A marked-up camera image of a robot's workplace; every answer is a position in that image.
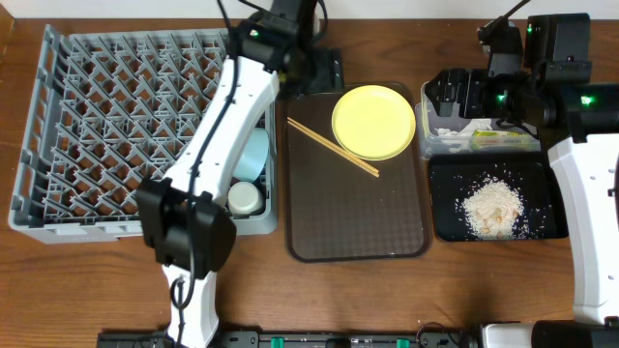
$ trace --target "table top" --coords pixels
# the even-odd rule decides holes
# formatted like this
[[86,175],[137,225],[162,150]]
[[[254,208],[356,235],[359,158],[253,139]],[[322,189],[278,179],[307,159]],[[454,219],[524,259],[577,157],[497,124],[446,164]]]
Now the table top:
[[[397,81],[418,99],[449,67],[482,68],[475,31],[487,20],[334,20],[346,82]],[[170,302],[154,251],[141,238],[46,246],[7,224],[15,167],[44,26],[62,33],[222,27],[204,19],[19,19],[0,72],[0,346],[92,347],[103,330],[164,327]],[[619,22],[593,23],[594,80],[618,81]],[[571,319],[569,239],[449,244],[417,259],[302,264],[280,227],[241,237],[218,275],[224,324],[265,331],[412,332],[420,323]]]

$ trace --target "green light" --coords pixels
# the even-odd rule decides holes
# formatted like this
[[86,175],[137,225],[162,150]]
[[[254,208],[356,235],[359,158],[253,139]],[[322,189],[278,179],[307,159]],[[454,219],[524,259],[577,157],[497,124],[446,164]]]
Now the green light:
[[580,97],[580,102],[582,102],[582,104],[585,106],[589,106],[589,104],[594,101],[595,101],[595,98],[593,97],[587,97],[587,96]]

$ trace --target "gray dish rack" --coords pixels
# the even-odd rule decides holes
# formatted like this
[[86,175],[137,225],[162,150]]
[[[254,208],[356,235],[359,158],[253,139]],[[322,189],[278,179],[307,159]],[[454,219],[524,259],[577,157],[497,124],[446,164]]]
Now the gray dish rack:
[[[71,35],[46,26],[9,225],[47,244],[139,236],[140,181],[161,179],[191,141],[220,81],[225,30]],[[259,179],[265,210],[237,233],[278,224],[275,108]]]

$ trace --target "yellow plate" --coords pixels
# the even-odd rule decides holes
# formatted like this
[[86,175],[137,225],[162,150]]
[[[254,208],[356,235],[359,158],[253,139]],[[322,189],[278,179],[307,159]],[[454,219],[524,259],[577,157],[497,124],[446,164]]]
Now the yellow plate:
[[363,86],[346,93],[333,110],[333,132],[342,148],[364,160],[386,160],[415,135],[415,113],[398,92]]

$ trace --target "chopsticks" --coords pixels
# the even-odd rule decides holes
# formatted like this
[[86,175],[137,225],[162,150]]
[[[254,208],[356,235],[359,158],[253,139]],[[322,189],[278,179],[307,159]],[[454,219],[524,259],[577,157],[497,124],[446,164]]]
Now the chopsticks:
[[359,166],[360,168],[364,169],[365,171],[367,171],[367,173],[371,174],[375,178],[378,178],[378,169],[376,169],[373,166],[365,163],[364,161],[362,161],[361,159],[359,159],[355,155],[353,155],[353,154],[349,153],[348,151],[342,149],[340,146],[338,146],[338,145],[332,143],[331,141],[325,139],[324,137],[322,137],[321,135],[319,135],[315,131],[310,130],[309,128],[303,126],[302,124],[300,124],[297,121],[291,119],[290,117],[288,117],[288,124],[290,126],[294,127],[295,129],[301,131],[303,134],[309,136],[310,138],[312,138],[316,142],[320,143],[321,145],[325,146],[329,150],[331,150],[331,151],[335,152],[336,154],[342,156],[343,158],[345,158],[347,160],[350,160],[351,162],[355,163],[357,166]]

